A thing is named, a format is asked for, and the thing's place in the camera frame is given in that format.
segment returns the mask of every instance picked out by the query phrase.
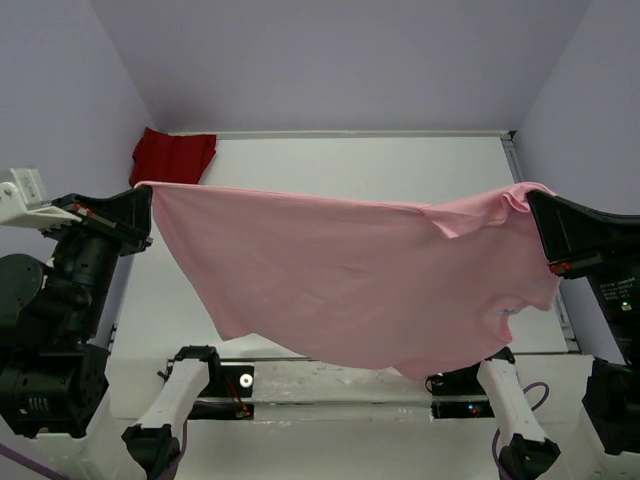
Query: white wall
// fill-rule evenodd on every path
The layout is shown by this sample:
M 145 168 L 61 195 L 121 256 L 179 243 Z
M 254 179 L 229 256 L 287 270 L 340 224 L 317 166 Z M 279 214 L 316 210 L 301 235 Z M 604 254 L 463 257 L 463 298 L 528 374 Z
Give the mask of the white wall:
M 516 135 L 527 180 L 640 214 L 640 2 L 595 0 Z M 586 281 L 562 287 L 580 345 L 620 359 Z
M 5 0 L 0 39 L 0 169 L 38 167 L 52 197 L 126 189 L 131 152 L 150 118 L 88 0 Z M 35 231 L 0 229 L 0 256 L 45 259 L 53 246 Z M 114 278 L 105 333 L 126 273 Z M 0 442 L 12 441 L 0 422 Z M 3 457 L 0 470 L 35 478 Z
M 589 0 L 92 0 L 168 131 L 514 129 Z

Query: purple cable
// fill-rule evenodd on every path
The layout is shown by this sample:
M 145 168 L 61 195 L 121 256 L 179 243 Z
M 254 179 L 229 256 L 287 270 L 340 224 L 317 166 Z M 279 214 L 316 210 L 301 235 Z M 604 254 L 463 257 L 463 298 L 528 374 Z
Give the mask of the purple cable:
M 172 480 L 176 473 L 178 473 L 178 464 L 184 457 L 185 452 L 187 451 L 187 422 L 184 422 L 182 426 L 182 448 L 180 449 L 180 454 L 173 459 L 173 461 L 169 464 L 167 469 L 162 472 L 158 480 Z M 9 460 L 13 460 L 16 463 L 19 463 L 23 467 L 28 468 L 40 475 L 49 478 L 51 480 L 70 480 L 69 477 L 61 475 L 60 473 L 51 470 L 48 467 L 45 467 L 41 463 L 36 462 L 35 460 L 31 460 L 30 458 L 25 457 L 21 453 L 12 450 L 6 445 L 2 445 L 0 443 L 0 455 L 8 458 Z
M 15 450 L 10 449 L 6 445 L 0 444 L 0 455 L 7 457 L 9 460 L 13 460 L 16 463 L 19 463 L 23 467 L 28 468 L 29 470 L 33 470 L 40 475 L 50 478 L 51 480 L 69 480 L 69 477 L 65 477 L 64 475 L 59 474 L 58 472 L 51 470 L 48 467 L 45 467 L 41 463 L 36 462 L 35 460 L 31 460 L 28 457 L 25 457 L 21 453 L 16 452 Z
M 542 398 L 538 400 L 538 403 L 536 403 L 533 407 L 531 407 L 531 411 L 536 411 L 538 408 L 540 408 L 542 404 L 547 401 L 547 398 L 549 398 L 549 393 L 551 392 L 549 385 L 544 382 L 534 382 L 531 385 L 527 385 L 524 388 L 523 392 L 527 393 L 528 391 L 530 391 L 532 388 L 535 388 L 535 387 L 543 387 L 544 394 L 542 395 Z M 496 467 L 498 467 L 498 471 L 500 472 L 500 478 L 502 480 L 513 480 L 511 475 L 509 475 L 509 472 L 507 472 L 507 470 L 502 466 L 502 464 L 500 463 L 500 460 L 498 459 L 498 439 L 499 438 L 500 438 L 500 429 L 496 430 L 496 433 L 493 436 L 493 440 L 491 441 L 491 454 L 493 455 L 493 461 L 496 463 Z

